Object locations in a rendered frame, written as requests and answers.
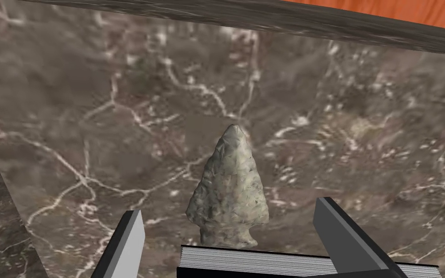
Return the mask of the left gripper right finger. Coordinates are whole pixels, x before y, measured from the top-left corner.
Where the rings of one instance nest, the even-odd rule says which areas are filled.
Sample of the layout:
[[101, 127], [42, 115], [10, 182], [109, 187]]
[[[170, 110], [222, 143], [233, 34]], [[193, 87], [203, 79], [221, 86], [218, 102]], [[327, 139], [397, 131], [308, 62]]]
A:
[[314, 278], [408, 278], [331, 197], [317, 198], [313, 225], [336, 271]]

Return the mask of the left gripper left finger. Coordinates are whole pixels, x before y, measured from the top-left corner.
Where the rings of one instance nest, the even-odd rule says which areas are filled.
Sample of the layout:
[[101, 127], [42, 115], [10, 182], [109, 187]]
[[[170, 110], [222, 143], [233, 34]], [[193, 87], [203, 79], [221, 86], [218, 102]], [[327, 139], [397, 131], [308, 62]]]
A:
[[137, 278], [145, 241], [139, 209], [126, 211], [108, 242], [91, 278]]

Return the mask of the grey stone arrowhead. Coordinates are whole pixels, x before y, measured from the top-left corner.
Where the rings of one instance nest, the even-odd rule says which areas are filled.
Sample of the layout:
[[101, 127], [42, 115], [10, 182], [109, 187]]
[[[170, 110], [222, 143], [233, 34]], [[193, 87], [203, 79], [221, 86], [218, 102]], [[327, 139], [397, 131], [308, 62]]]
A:
[[251, 147], [240, 126], [229, 125], [218, 140], [186, 216], [199, 226], [203, 246], [257, 246], [250, 228], [268, 223], [269, 212]]

